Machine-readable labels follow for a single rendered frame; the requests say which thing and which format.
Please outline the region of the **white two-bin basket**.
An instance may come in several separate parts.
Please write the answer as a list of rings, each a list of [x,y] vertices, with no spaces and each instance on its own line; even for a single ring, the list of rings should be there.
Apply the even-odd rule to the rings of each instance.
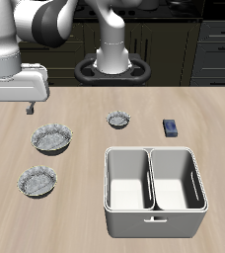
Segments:
[[[192,238],[208,201],[187,147],[110,147],[104,209],[113,238]]]

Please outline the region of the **largest grey fluted bowl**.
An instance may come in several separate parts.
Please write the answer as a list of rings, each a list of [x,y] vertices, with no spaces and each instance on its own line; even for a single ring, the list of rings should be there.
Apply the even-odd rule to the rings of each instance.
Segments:
[[[32,133],[31,144],[42,154],[56,156],[68,148],[72,137],[73,132],[68,126],[47,124]]]

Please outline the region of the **smallest grey fluted bowl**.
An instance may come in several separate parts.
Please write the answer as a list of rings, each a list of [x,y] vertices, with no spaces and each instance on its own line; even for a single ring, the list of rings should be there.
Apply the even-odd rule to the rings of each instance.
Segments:
[[[107,115],[107,122],[115,129],[122,129],[130,122],[130,115],[122,111],[113,111]]]

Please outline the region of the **middle-sized grey fluted bowl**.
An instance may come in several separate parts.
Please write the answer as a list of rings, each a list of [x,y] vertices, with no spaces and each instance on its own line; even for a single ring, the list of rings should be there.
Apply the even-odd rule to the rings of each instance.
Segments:
[[[18,179],[17,187],[30,198],[44,197],[57,183],[56,172],[47,166],[38,165],[26,170]]]

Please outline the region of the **small blue box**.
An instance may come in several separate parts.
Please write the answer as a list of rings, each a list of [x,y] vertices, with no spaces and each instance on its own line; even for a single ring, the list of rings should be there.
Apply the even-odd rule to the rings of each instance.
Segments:
[[[163,120],[163,127],[166,137],[177,137],[178,130],[174,120]]]

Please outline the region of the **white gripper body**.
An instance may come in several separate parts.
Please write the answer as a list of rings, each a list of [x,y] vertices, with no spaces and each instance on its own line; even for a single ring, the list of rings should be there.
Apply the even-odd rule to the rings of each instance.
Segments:
[[[47,81],[37,71],[23,71],[10,81],[0,81],[0,102],[44,102],[48,96]]]

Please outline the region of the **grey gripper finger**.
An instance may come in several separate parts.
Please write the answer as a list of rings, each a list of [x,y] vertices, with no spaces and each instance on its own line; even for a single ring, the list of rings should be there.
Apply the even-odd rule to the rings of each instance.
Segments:
[[[34,113],[34,105],[36,102],[30,102],[30,104],[26,107],[27,115],[32,115]]]

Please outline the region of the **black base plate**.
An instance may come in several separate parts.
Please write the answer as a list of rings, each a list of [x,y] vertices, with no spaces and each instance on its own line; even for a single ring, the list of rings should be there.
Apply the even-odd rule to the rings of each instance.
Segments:
[[[88,53],[74,75],[83,86],[141,86],[150,78],[151,68],[137,53],[111,57]]]

